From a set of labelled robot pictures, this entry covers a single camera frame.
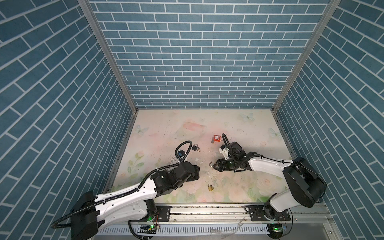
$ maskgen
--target floral table surface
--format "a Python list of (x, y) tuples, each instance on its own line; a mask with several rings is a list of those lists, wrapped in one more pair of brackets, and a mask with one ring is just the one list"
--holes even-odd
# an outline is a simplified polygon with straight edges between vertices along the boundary
[[(113, 191), (139, 183), (151, 170), (177, 162), (174, 151), (185, 140), (197, 143), (187, 161), (200, 167), (200, 179), (186, 182), (157, 203), (265, 202), (287, 188), (284, 179), (264, 172), (218, 172), (209, 166), (223, 158), (213, 135), (225, 133), (245, 152), (291, 159), (270, 110), (140, 110), (113, 184)], [(214, 190), (209, 192), (208, 184)]]

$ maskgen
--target black mounting plate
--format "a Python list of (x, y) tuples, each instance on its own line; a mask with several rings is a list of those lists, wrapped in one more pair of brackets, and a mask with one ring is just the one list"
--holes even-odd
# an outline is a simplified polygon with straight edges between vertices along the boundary
[(169, 222), (170, 206), (156, 206), (159, 216), (157, 217), (158, 222)]
[[(260, 221), (270, 221), (264, 216), (264, 205), (249, 205), (247, 206), (247, 210), (250, 212), (249, 216), (251, 217), (251, 221), (253, 222), (260, 222)], [(280, 213), (280, 221), (290, 221), (291, 215), (289, 215), (288, 210), (284, 210), (282, 213)]]

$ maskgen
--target brick wallpaper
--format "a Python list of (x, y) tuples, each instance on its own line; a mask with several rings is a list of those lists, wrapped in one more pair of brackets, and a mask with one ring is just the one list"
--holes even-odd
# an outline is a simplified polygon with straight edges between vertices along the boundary
[(76, 0), (0, 1), (0, 239), (100, 193), (131, 110)]
[(278, 116), (345, 239), (383, 240), (384, 1), (342, 0)]
[(139, 108), (271, 108), (328, 0), (91, 3)]

